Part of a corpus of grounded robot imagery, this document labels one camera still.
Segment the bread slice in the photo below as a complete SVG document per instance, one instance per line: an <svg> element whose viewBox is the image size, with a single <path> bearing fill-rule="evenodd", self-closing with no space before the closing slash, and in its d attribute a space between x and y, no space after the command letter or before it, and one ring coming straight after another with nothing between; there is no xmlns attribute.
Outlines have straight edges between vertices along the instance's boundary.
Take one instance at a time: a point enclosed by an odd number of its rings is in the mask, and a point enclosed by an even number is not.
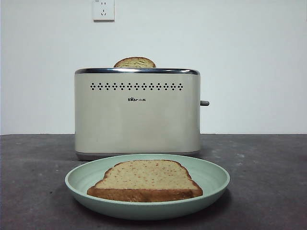
<svg viewBox="0 0 307 230"><path fill-rule="evenodd" d="M155 68L153 61L145 57L128 57L114 65L115 68Z"/></svg>
<svg viewBox="0 0 307 230"><path fill-rule="evenodd" d="M161 202L201 196L202 189L176 161L137 160L110 168L87 194L119 201Z"/></svg>

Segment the toast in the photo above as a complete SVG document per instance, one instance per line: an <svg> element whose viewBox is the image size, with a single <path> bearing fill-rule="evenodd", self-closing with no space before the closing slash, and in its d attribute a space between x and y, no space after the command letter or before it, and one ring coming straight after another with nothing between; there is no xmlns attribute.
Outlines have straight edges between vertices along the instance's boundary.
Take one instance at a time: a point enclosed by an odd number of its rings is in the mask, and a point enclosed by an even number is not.
<svg viewBox="0 0 307 230"><path fill-rule="evenodd" d="M202 189L176 161L136 160L110 168L87 194L119 201L162 202L201 196Z"/></svg>
<svg viewBox="0 0 307 230"><path fill-rule="evenodd" d="M153 61L145 57L128 57L114 65L115 68L155 68Z"/></svg>

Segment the gray countertop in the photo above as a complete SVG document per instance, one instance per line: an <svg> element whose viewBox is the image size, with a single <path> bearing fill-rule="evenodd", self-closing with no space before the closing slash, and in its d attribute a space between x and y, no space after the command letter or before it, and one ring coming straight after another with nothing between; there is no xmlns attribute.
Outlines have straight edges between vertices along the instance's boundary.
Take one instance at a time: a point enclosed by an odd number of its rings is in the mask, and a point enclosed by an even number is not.
<svg viewBox="0 0 307 230"><path fill-rule="evenodd" d="M201 135L193 157L231 177L211 206L188 216L131 221L75 201L65 175L83 164L73 135L1 136L2 230L307 229L307 135Z"/></svg>

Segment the toaster top trim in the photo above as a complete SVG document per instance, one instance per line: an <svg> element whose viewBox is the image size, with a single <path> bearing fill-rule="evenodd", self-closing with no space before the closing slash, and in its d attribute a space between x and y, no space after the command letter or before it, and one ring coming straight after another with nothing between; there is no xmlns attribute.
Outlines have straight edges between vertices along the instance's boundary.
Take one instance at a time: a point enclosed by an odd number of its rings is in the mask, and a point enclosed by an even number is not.
<svg viewBox="0 0 307 230"><path fill-rule="evenodd" d="M157 68L141 68L141 69L132 69L132 68L90 68L90 69L79 69L75 71L75 74L82 73L186 73L199 75L200 73L197 70L193 69L157 69Z"/></svg>

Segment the wall outlet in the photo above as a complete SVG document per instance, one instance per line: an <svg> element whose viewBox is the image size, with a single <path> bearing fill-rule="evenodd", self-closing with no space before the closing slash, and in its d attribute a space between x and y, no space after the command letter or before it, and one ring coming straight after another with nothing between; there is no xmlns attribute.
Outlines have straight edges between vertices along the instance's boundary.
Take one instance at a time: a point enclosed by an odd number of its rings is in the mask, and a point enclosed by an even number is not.
<svg viewBox="0 0 307 230"><path fill-rule="evenodd" d="M94 22L114 21L115 0L93 0L92 14Z"/></svg>

